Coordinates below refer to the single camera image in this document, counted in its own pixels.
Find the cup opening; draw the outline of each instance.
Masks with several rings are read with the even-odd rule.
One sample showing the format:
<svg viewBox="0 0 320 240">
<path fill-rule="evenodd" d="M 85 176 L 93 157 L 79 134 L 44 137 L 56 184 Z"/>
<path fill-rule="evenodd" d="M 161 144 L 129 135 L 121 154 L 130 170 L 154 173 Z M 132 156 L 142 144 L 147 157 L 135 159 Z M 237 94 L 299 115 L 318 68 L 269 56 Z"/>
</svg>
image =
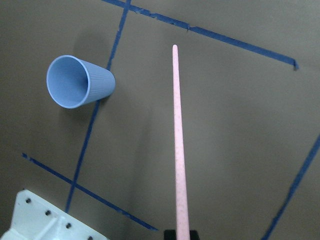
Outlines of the cup opening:
<svg viewBox="0 0 320 240">
<path fill-rule="evenodd" d="M 89 90 L 86 69 L 73 56 L 55 59 L 48 69 L 46 81 L 53 100 L 68 109 L 80 106 Z"/>
</svg>

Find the black object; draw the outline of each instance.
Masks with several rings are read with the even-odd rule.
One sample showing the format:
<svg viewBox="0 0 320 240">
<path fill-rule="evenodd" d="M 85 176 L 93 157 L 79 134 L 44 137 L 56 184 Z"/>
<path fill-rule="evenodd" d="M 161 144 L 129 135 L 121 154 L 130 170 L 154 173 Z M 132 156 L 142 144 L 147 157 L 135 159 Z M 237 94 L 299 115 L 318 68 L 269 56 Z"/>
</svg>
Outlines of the black object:
<svg viewBox="0 0 320 240">
<path fill-rule="evenodd" d="M 177 240 L 176 230 L 164 230 L 164 240 Z M 196 230 L 190 230 L 190 240 L 200 240 Z"/>
</svg>

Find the tape strip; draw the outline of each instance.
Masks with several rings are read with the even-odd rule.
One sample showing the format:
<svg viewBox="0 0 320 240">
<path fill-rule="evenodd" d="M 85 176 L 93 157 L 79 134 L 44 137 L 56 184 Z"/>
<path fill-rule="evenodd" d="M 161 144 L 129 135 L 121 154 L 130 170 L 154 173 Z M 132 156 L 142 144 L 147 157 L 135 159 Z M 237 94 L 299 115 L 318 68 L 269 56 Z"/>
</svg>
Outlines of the tape strip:
<svg viewBox="0 0 320 240">
<path fill-rule="evenodd" d="M 120 38 L 121 38 L 121 33 L 122 33 L 123 28 L 124 28 L 126 19 L 127 19 L 127 14 L 128 14 L 128 11 L 129 11 L 130 3 L 131 3 L 131 0 L 127 0 L 125 5 L 124 5 L 123 13 L 122 13 L 121 20 L 120 20 L 120 23 L 119 23 L 119 30 L 116 33 L 115 40 L 114 40 L 114 43 L 113 43 L 113 47 L 112 47 L 112 50 L 111 50 L 111 54 L 110 54 L 110 57 L 109 57 L 109 61 L 108 61 L 107 67 L 106 67 L 107 70 L 110 70 L 111 64 L 112 64 L 112 60 L 115 57 L 115 54 L 116 54 L 116 51 L 117 51 L 117 46 L 118 46 Z M 84 156 L 85 156 L 85 153 L 86 153 L 86 150 L 87 150 L 88 142 L 89 142 L 89 139 L 90 139 L 90 136 L 91 136 L 92 127 L 94 125 L 94 122 L 96 120 L 96 116 L 98 114 L 99 105 L 100 105 L 100 100 L 96 101 L 93 113 L 91 115 L 91 120 L 90 120 L 88 129 L 87 129 L 86 136 L 85 136 L 85 139 L 84 139 L 84 143 L 82 145 L 81 153 L 80 153 L 77 165 L 76 165 L 76 170 L 74 172 L 73 181 L 72 181 L 72 184 L 71 184 L 71 187 L 70 187 L 68 199 L 66 201 L 66 206 L 65 206 L 65 212 L 66 213 L 68 213 L 69 209 L 70 209 L 72 197 L 74 195 L 75 187 L 77 185 L 77 181 L 78 181 L 78 178 L 79 178 L 80 169 L 81 169 L 81 166 L 82 166 L 82 163 L 83 163 L 83 160 L 84 160 Z"/>
<path fill-rule="evenodd" d="M 109 3 L 109 4 L 112 4 L 112 5 L 115 5 L 115 6 L 118 6 L 118 7 L 121 7 L 121 8 L 125 7 L 125 3 L 122 1 L 119 1 L 119 0 L 102 0 L 102 1 Z M 191 31 L 191 32 L 194 32 L 194 33 L 197 33 L 197 34 L 200 34 L 200 35 L 203 35 L 203 36 L 206 36 L 206 37 L 209 37 L 209 38 L 221 41 L 221 42 L 224 42 L 226 44 L 230 44 L 230 45 L 254 52 L 256 54 L 260 54 L 260 55 L 281 61 L 283 63 L 290 64 L 294 67 L 295 70 L 299 69 L 299 65 L 298 65 L 297 61 L 292 57 L 285 56 L 283 54 L 280 54 L 280 53 L 277 53 L 277 52 L 274 52 L 271 50 L 267 50 L 267 49 L 259 47 L 259 46 L 255 46 L 250 43 L 240 41 L 240 40 L 216 33 L 214 31 L 204 29 L 202 27 L 190 26 L 189 23 L 186 23 L 184 21 L 179 21 L 179 20 L 173 19 L 171 17 L 165 16 L 165 15 L 162 15 L 159 13 L 153 13 L 147 9 L 144 9 L 144 8 L 141 8 L 141 7 L 138 7 L 135 5 L 130 5 L 129 10 L 132 12 L 135 12 L 136 14 L 142 14 L 142 15 L 147 16 L 149 18 L 157 19 L 157 20 L 162 21 L 164 23 L 175 25 L 175 26 L 182 28 L 182 29 L 186 29 L 187 31 Z"/>
<path fill-rule="evenodd" d="M 317 152 L 318 152 L 319 148 L 320 148 L 320 135 L 316 139 L 316 141 L 315 141 L 313 147 L 311 148 L 308 156 L 304 160 L 303 165 L 300 168 L 298 174 L 295 176 L 295 179 L 294 179 L 293 183 L 290 186 L 289 192 L 288 192 L 288 194 L 287 194 L 282 206 L 280 207 L 280 209 L 277 212 L 277 214 L 275 215 L 275 217 L 272 219 L 272 222 L 271 222 L 269 228 L 267 229 L 267 231 L 265 232 L 265 234 L 261 238 L 261 240 L 269 239 L 271 233 L 273 232 L 273 230 L 277 226 L 278 221 L 281 218 L 281 216 L 283 215 L 283 213 L 284 213 L 286 207 L 288 206 L 290 200 L 294 196 L 294 194 L 295 194 L 295 192 L 296 192 L 296 190 L 297 190 L 302 178 L 306 174 L 311 162 L 314 160 L 315 156 L 317 155 Z"/>
<path fill-rule="evenodd" d="M 49 173 L 57 176 L 57 177 L 60 178 L 61 180 L 65 181 L 66 183 L 68 183 L 68 184 L 72 184 L 72 183 L 73 183 L 73 181 L 72 181 L 71 179 L 63 176 L 61 173 L 59 173 L 59 172 L 53 170 L 52 168 L 44 165 L 43 163 L 37 161 L 36 159 L 34 159 L 34 158 L 32 158 L 32 157 L 29 157 L 27 154 L 22 153 L 22 157 L 24 157 L 24 158 L 27 159 L 28 161 L 32 162 L 33 164 L 41 167 L 42 169 L 48 171 Z M 120 214 L 126 216 L 127 218 L 135 221 L 136 223 L 140 224 L 141 226 L 143 226 L 143 227 L 145 227 L 145 228 L 147 228 L 147 229 L 149 229 L 149 230 L 158 231 L 158 229 L 155 228 L 154 226 L 151 226 L 150 224 L 146 223 L 145 221 L 142 221 L 141 219 L 133 216 L 133 215 L 130 214 L 129 212 L 127 212 L 127 211 L 121 209 L 120 207 L 114 205 L 113 203 L 105 200 L 104 198 L 102 198 L 102 197 L 100 197 L 99 195 L 93 193 L 92 191 L 88 190 L 87 188 L 85 188 L 85 187 L 83 187 L 83 186 L 81 186 L 81 185 L 79 185 L 79 184 L 77 184 L 77 183 L 75 184 L 75 187 L 76 187 L 77 189 L 79 189 L 80 191 L 84 192 L 85 194 L 88 194 L 90 197 L 92 197 L 92 198 L 98 200 L 99 202 L 103 203 L 104 205 L 106 205 L 106 206 L 108 206 L 108 207 L 116 210 L 118 213 L 120 213 Z"/>
</svg>

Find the cup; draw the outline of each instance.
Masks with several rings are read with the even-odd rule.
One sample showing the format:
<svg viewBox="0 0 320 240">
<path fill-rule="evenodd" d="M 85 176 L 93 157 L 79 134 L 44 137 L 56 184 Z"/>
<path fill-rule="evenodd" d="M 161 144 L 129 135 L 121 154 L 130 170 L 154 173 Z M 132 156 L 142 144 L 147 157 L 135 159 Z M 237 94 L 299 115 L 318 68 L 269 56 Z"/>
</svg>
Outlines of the cup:
<svg viewBox="0 0 320 240">
<path fill-rule="evenodd" d="M 115 90 L 116 80 L 103 67 L 75 56 L 62 55 L 50 64 L 46 85 L 57 104 L 74 109 L 111 95 Z"/>
</svg>

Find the white plastic part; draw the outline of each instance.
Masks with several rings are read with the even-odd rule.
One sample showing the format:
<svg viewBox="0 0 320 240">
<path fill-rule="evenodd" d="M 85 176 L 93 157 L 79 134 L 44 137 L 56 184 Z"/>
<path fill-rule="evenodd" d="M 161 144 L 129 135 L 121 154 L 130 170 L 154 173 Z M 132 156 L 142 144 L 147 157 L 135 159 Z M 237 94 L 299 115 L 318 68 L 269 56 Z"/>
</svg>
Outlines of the white plastic part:
<svg viewBox="0 0 320 240">
<path fill-rule="evenodd" d="M 107 240 L 38 195 L 23 190 L 15 200 L 10 229 L 0 240 Z"/>
</svg>

